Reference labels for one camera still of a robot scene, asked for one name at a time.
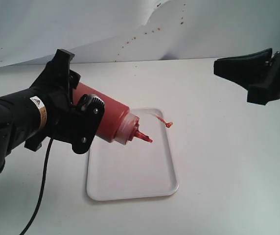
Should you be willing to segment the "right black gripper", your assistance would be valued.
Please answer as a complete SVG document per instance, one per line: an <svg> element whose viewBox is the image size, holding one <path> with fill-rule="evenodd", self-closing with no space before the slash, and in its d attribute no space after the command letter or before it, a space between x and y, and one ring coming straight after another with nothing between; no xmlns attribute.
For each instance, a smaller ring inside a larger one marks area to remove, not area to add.
<svg viewBox="0 0 280 235"><path fill-rule="evenodd" d="M248 103L266 105L280 99L280 52L273 58L272 52L272 49L268 48L249 55L217 59L213 64L213 73L248 88ZM267 71L266 87L255 85L264 78Z"/></svg>

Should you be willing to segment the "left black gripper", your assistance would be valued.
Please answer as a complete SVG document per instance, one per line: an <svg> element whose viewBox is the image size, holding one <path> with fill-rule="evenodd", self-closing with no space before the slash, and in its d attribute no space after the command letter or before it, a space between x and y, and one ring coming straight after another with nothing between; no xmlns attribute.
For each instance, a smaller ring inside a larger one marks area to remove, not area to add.
<svg viewBox="0 0 280 235"><path fill-rule="evenodd" d="M73 114L73 89L77 88L80 75L70 70L74 54L57 49L44 70L30 86L39 95L47 111L43 128L25 141L24 147L36 152L46 137L71 144L70 116Z"/></svg>

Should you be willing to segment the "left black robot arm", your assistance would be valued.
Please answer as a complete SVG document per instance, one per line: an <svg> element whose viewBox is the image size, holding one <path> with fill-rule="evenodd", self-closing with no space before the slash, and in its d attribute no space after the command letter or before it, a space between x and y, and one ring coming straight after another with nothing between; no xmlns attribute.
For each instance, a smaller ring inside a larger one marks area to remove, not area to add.
<svg viewBox="0 0 280 235"><path fill-rule="evenodd" d="M14 148L51 135L57 120L71 113L72 89L80 79L70 70L73 57L58 49L29 88L0 97L0 173Z"/></svg>

